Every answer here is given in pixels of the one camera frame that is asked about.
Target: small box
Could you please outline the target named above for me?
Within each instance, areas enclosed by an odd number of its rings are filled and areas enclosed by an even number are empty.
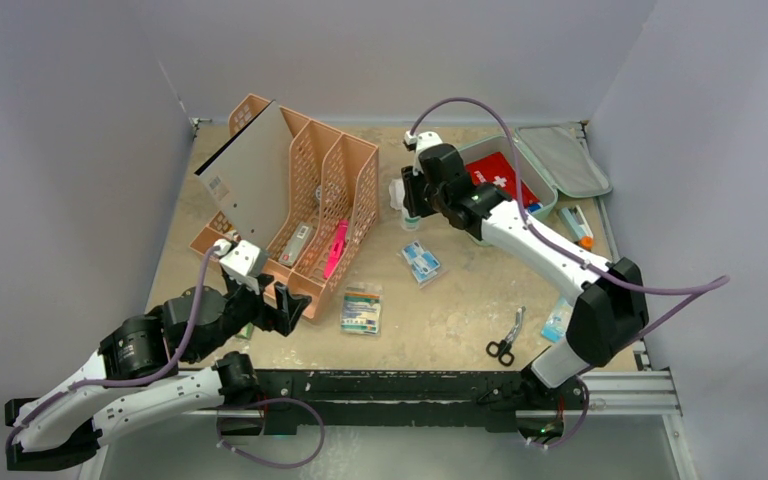
[[[284,248],[284,251],[281,252],[281,256],[278,257],[278,263],[292,267],[296,263],[296,260],[298,260],[299,255],[302,253],[302,250],[304,250],[307,242],[309,242],[312,237],[313,227],[305,222],[299,223],[299,226],[296,227],[296,231],[293,232],[293,236],[290,237],[290,241],[287,242],[287,247]]]

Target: gray wall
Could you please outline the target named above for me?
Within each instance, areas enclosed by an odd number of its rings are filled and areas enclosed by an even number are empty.
[[[659,0],[590,141],[649,284],[732,275],[648,340],[701,478],[768,478],[768,0]]]
[[[655,0],[130,0],[190,116],[249,92],[331,121],[453,95],[520,122],[590,118]],[[474,107],[441,119],[492,122]]]
[[[124,2],[0,1],[0,425],[143,310],[189,141]]]

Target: white sticker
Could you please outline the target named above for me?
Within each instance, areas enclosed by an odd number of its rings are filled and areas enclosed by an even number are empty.
[[[225,186],[225,182],[222,181],[219,175],[213,177],[210,183],[207,184],[207,188],[217,202],[221,202],[225,195],[228,195],[228,187]]]

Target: pink marker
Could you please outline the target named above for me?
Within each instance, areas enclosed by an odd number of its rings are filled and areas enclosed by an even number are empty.
[[[349,221],[340,220],[337,224],[337,232],[334,234],[334,243],[331,245],[331,253],[328,254],[328,263],[325,264],[325,274],[327,280],[337,268],[340,257],[343,256],[343,249],[346,248],[346,232],[349,231]]]

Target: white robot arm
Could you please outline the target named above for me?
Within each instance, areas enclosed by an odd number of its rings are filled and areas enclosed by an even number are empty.
[[[540,384],[557,388],[590,365],[604,366],[646,326],[642,293],[615,287],[598,272],[549,247],[546,240],[574,252],[585,265],[641,285],[640,270],[633,262],[621,259],[614,264],[533,217],[523,220],[516,200],[504,191],[490,183],[474,185],[458,150],[436,133],[406,132],[404,144],[415,152],[413,165],[402,169],[404,206],[411,216],[444,215],[453,227],[522,260],[574,306],[567,335],[527,367]]]
[[[262,286],[272,278],[260,275],[265,254],[248,242],[220,240],[216,247],[229,293],[203,288],[187,345],[181,344],[194,289],[146,315],[127,319],[49,393],[7,402],[5,423],[13,427],[6,445],[8,469],[61,470],[151,423],[191,410],[255,400],[254,369],[248,356],[237,352],[198,372],[179,374],[176,365],[163,378],[150,378],[170,361],[167,346],[169,352],[185,347],[181,358],[195,362],[248,323],[288,335],[310,302],[309,297],[295,297],[276,284],[283,308],[266,305]],[[145,379],[145,384],[121,386],[123,381],[142,383],[135,382],[138,379]]]

